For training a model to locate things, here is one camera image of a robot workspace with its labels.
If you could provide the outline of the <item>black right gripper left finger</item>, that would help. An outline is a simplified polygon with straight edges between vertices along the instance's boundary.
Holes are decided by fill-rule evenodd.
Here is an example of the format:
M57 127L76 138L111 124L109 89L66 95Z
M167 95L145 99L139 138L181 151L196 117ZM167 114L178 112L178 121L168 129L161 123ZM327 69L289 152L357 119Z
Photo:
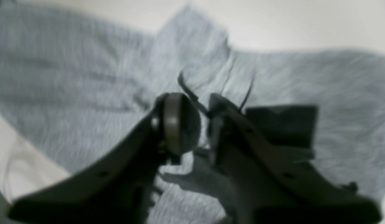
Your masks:
M79 173L21 197L8 218L25 224L143 224L160 166L179 165L198 143L201 119L183 93L153 109L106 156Z

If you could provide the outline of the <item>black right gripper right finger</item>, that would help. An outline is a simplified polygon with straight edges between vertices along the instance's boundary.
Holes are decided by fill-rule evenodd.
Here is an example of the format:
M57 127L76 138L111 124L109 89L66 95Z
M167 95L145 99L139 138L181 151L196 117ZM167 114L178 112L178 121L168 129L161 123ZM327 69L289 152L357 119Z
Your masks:
M334 185L313 158L316 106L254 107L209 101L210 162L232 188L238 224L378 224L376 202L355 182Z

